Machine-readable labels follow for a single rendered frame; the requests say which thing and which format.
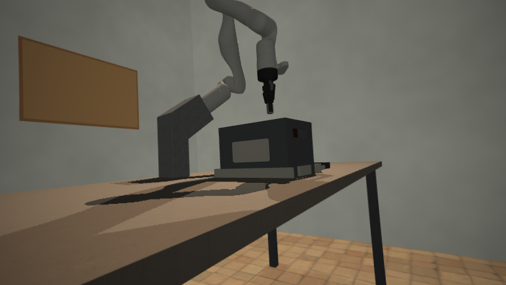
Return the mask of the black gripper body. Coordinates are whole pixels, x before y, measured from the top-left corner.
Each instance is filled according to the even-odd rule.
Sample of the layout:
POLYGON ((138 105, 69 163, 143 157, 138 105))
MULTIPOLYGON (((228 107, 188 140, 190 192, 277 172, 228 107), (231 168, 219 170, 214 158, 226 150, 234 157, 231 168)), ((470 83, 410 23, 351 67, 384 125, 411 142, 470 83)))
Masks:
POLYGON ((259 82, 263 82, 266 84, 266 89, 268 91, 268 84, 269 81, 272 81, 272 84, 274 81, 278 79, 278 71, 276 68, 262 68, 257 71, 257 78, 259 82))

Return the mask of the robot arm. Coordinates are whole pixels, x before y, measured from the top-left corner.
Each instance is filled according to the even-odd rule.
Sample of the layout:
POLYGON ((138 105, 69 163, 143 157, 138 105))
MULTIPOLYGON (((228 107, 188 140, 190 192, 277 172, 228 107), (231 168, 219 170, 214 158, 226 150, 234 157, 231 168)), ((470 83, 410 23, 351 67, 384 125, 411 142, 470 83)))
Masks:
POLYGON ((262 36, 256 44, 257 71, 262 68, 276 68, 278 75, 282 75, 288 69, 288 61, 277 64, 275 56, 277 25, 268 15, 242 1, 205 0, 205 2, 210 9, 223 13, 218 43, 221 55, 233 73, 201 96, 211 113, 231 97, 231 92, 242 94, 246 89, 234 19, 262 36))

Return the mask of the dark grey crate with dividers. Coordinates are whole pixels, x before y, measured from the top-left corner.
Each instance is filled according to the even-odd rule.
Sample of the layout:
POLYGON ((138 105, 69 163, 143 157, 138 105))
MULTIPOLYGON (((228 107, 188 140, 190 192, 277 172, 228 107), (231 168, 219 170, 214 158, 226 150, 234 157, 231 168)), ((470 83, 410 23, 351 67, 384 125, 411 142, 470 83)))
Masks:
POLYGON ((315 173, 311 122, 278 118, 229 126, 221 140, 220 169, 294 167, 296 177, 301 165, 315 173))

